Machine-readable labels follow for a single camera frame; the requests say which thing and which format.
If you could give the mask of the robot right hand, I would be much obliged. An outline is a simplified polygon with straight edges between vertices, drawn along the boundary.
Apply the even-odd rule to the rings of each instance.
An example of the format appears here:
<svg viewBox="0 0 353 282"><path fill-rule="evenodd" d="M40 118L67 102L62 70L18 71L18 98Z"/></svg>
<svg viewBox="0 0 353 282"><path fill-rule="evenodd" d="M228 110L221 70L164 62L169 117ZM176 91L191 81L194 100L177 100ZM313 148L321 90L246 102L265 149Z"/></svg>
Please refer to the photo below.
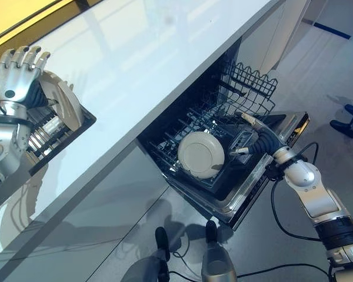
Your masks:
<svg viewBox="0 0 353 282"><path fill-rule="evenodd" d="M231 150L229 152L230 156L267 153L269 156L272 156L279 165L281 165L297 155L262 121L244 112L241 113L241 117L257 132L258 138L248 147Z"/></svg>

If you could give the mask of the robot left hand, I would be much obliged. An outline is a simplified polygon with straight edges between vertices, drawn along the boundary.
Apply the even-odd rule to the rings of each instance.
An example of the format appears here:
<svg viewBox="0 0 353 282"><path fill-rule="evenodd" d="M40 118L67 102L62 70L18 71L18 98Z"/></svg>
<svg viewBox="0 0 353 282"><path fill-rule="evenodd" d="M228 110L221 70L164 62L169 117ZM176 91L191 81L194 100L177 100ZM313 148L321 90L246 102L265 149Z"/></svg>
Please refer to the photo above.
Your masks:
<svg viewBox="0 0 353 282"><path fill-rule="evenodd" d="M39 82L50 57L39 46L8 49L0 58L0 115L26 119L28 109L48 105Z"/></svg>

